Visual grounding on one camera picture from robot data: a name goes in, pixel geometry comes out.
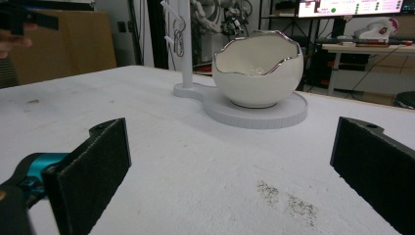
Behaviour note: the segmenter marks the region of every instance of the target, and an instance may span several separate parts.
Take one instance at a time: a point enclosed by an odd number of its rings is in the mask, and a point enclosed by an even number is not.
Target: human hand
[[[24,30],[32,31],[37,29],[36,23],[25,23]],[[20,35],[12,35],[9,31],[0,30],[0,59],[5,59],[9,55],[9,52],[15,46],[30,47],[32,41],[28,37]]]

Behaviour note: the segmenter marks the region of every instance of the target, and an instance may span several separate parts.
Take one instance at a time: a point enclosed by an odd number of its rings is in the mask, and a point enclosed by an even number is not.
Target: desk leg
[[[327,95],[329,96],[333,95],[333,92],[335,91],[335,84],[338,79],[337,74],[339,72],[339,63],[341,55],[342,53],[340,52],[336,53],[336,59],[333,64],[332,73],[330,74],[329,89],[327,90]]]

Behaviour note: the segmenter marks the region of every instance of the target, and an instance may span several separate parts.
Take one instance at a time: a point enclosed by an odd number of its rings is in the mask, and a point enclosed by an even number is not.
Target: gray round base
[[[177,84],[174,86],[174,95],[199,100],[204,104],[205,112],[214,120],[246,129],[277,129],[296,125],[305,120],[308,110],[306,100],[296,92],[266,109],[237,106],[215,86],[198,83],[194,83],[192,88]]]

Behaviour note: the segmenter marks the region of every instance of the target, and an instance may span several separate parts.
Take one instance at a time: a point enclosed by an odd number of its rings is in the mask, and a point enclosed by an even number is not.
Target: stool seat
[[[415,91],[406,91],[394,97],[393,105],[405,109],[415,109]]]

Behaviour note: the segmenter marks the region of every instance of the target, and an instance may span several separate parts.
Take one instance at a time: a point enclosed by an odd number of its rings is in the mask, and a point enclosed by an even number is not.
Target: desk
[[[125,117],[132,167],[91,234],[397,234],[329,161],[340,116],[415,149],[415,112],[301,93],[300,124],[242,129],[174,97],[180,82],[125,67],[1,89],[0,182],[23,157],[71,152],[90,127]],[[29,212],[37,234],[58,234],[49,202]]]
[[[330,76],[328,95],[335,88],[345,90],[364,90],[385,94],[397,94],[403,91],[415,90],[415,75],[398,73],[381,73],[370,71],[339,70],[342,53],[415,56],[415,46],[391,45],[390,47],[350,47],[338,44],[323,44],[323,50],[336,53],[336,59]],[[362,82],[354,87],[364,76]]]

